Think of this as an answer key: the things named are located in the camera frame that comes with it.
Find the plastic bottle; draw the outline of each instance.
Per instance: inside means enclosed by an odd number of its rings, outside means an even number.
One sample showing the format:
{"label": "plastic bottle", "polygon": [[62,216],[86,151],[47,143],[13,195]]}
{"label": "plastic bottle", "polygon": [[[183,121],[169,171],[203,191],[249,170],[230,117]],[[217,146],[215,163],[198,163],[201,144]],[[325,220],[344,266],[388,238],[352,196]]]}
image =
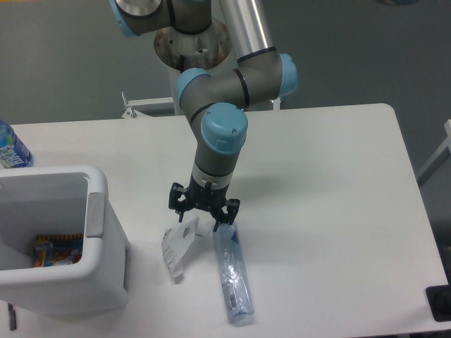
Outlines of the plastic bottle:
{"label": "plastic bottle", "polygon": [[213,233],[214,248],[219,265],[219,278],[229,321],[249,320],[254,304],[247,281],[237,224],[221,224]]}
{"label": "plastic bottle", "polygon": [[6,169],[32,165],[32,154],[17,137],[13,128],[0,120],[0,164]]}

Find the metal pole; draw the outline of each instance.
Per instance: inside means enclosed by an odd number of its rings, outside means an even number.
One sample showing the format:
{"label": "metal pole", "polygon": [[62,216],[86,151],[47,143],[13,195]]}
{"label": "metal pole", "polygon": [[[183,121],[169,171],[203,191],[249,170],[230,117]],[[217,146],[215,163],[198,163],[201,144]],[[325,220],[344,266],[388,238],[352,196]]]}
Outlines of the metal pole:
{"label": "metal pole", "polygon": [[220,0],[237,58],[273,46],[260,0]]}

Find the metal bracket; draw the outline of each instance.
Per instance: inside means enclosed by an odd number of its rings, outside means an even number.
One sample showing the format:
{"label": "metal bracket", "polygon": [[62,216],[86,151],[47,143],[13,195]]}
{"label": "metal bracket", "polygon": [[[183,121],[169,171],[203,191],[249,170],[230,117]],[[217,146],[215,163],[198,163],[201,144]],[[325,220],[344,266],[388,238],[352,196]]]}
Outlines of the metal bracket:
{"label": "metal bracket", "polygon": [[432,153],[431,157],[420,167],[416,174],[416,181],[421,187],[451,156],[451,120],[445,123],[447,138]]}
{"label": "metal bracket", "polygon": [[122,100],[125,108],[125,112],[122,115],[123,118],[141,118],[152,117],[152,114],[147,115],[141,113],[141,111],[155,111],[155,115],[163,115],[157,113],[158,111],[170,110],[174,108],[174,101],[172,97],[160,97],[157,99],[145,99],[145,100],[130,100],[125,97],[125,92],[121,93]]}

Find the white bin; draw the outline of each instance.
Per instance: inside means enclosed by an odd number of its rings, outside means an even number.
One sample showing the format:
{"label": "white bin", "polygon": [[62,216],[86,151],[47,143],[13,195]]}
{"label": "white bin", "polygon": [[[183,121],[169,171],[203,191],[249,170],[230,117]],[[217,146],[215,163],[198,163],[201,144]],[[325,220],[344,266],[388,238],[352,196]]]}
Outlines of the white bin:
{"label": "white bin", "polygon": [[[83,233],[78,263],[34,268],[38,234]],[[0,299],[45,314],[124,306],[130,243],[92,166],[0,170]]]}

